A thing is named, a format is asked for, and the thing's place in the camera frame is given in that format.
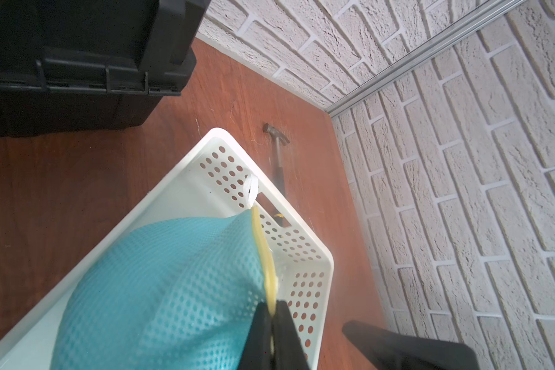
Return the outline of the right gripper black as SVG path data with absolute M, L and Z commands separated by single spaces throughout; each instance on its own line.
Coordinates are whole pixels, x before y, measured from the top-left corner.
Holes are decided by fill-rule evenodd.
M 377 369 L 478 369 L 468 345 L 396 334 L 359 321 L 344 324 L 345 337 Z

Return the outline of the right aluminium corner post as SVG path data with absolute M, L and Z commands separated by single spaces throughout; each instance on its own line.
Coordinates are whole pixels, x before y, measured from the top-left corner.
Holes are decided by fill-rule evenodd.
M 353 90 L 338 102 L 325 109 L 330 117 L 335 117 L 346 109 L 361 102 L 371 94 L 396 81 L 407 72 L 430 61 L 446 49 L 467 36 L 487 26 L 495 19 L 522 4 L 523 0 L 487 1 L 472 12 L 444 29 L 433 38 L 391 64 L 371 80 Z

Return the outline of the black plastic toolbox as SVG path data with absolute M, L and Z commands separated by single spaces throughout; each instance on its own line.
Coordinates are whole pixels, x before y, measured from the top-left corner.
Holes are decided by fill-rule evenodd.
M 0 137 L 140 126 L 177 97 L 207 1 L 0 1 Z

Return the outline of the white perforated plastic basket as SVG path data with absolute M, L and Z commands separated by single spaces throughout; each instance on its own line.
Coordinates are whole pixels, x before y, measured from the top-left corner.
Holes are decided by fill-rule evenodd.
M 317 368 L 334 272 L 331 252 L 228 131 L 211 129 L 46 297 L 0 341 L 0 369 L 47 369 L 78 281 L 117 240 L 157 221 L 230 217 L 257 191 L 273 255 L 277 297 L 289 304 L 308 366 Z

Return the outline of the teal mesh laundry bag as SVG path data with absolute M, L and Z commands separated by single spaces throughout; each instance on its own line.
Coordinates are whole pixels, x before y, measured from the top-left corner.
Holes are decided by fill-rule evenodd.
M 74 289 L 51 368 L 237 368 L 269 255 L 257 208 L 131 231 Z

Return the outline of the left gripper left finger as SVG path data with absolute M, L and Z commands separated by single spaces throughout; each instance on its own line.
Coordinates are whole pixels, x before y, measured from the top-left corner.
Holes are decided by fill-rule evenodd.
M 257 305 L 237 370 L 272 369 L 272 317 L 266 303 Z

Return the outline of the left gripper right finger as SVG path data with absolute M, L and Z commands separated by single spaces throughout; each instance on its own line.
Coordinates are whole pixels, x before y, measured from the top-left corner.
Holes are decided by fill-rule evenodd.
M 274 339 L 273 369 L 310 369 L 286 301 L 277 301 L 276 312 L 272 319 L 272 334 Z

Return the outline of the small steel hammer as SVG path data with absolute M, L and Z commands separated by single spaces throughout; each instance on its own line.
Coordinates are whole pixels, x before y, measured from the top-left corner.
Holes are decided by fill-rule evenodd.
M 271 137 L 274 143 L 274 185 L 277 189 L 279 189 L 281 194 L 286 197 L 285 176 L 282 163 L 282 147 L 288 145 L 290 143 L 290 140 L 288 139 L 288 137 L 286 137 L 285 134 L 282 133 L 282 131 L 272 126 L 270 123 L 265 123 L 262 129 L 264 133 L 268 134 Z

